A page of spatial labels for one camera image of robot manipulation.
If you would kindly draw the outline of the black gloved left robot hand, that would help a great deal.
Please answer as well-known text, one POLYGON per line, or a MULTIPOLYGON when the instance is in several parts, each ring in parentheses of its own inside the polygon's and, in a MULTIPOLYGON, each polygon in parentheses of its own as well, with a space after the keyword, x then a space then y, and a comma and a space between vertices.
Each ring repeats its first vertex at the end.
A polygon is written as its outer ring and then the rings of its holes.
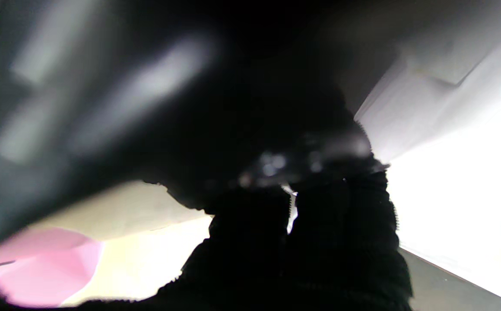
POLYGON ((296 186, 287 231, 284 191, 225 195, 207 207, 209 236, 181 274, 140 301, 93 300, 83 311, 409 311, 384 171, 296 186))

